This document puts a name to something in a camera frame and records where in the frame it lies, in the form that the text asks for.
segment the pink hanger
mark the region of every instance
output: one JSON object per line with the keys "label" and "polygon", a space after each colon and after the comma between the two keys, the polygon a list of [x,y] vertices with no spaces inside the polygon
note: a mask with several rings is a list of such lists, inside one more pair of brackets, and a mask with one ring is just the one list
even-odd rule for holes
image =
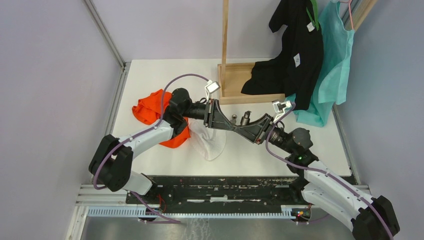
{"label": "pink hanger", "polygon": [[349,0],[349,1],[340,1],[340,2],[341,3],[344,3],[344,4],[349,4],[350,25],[352,25],[352,29],[355,30],[355,28],[354,28],[354,21],[352,20],[352,9],[351,9],[352,0]]}

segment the gray wall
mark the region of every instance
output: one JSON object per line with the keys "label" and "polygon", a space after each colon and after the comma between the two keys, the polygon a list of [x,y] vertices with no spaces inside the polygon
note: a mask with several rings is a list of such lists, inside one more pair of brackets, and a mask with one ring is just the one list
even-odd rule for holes
{"label": "gray wall", "polygon": [[377,2],[355,34],[337,108],[361,180],[393,203],[399,240],[423,233],[423,11],[422,0]]}
{"label": "gray wall", "polygon": [[0,5],[0,239],[63,239],[120,68],[82,1]]}
{"label": "gray wall", "polygon": [[[317,0],[319,12],[330,0]],[[93,0],[125,61],[222,56],[223,0]],[[230,0],[228,58],[269,58],[283,31],[268,28],[280,0]],[[347,8],[342,4],[340,12]]]}

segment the white tag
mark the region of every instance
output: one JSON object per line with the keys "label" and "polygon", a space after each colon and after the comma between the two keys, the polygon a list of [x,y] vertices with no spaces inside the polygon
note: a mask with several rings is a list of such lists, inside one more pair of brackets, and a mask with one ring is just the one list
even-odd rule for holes
{"label": "white tag", "polygon": [[306,27],[307,27],[307,29],[308,29],[309,32],[312,32],[315,29],[315,27],[312,24],[312,22],[310,22],[308,25],[306,25]]}
{"label": "white tag", "polygon": [[301,55],[298,53],[296,56],[293,57],[294,59],[294,65],[296,65],[296,68],[299,67],[301,64]]}

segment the orange cloth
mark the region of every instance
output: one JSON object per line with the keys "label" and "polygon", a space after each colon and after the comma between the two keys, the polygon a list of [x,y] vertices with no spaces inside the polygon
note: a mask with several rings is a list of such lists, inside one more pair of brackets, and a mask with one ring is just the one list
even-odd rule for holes
{"label": "orange cloth", "polygon": [[[138,105],[132,107],[132,114],[134,114],[135,118],[147,125],[151,125],[158,120],[161,117],[161,97],[163,92],[164,90],[160,89],[157,92],[152,92],[146,98],[139,99]],[[170,104],[171,96],[170,92],[165,92],[163,110]],[[190,138],[190,132],[189,127],[186,127],[178,136],[161,142],[160,145],[174,149],[183,144],[188,138]]]}

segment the teal shirt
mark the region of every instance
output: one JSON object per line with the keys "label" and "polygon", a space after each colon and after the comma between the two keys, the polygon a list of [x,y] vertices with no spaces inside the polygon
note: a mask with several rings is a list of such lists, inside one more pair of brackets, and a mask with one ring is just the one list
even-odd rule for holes
{"label": "teal shirt", "polygon": [[[333,104],[346,101],[354,30],[347,31],[339,17],[340,2],[330,1],[319,16],[324,59],[308,110],[296,110],[296,121],[317,127],[327,124]],[[286,100],[294,102],[296,95]]]}

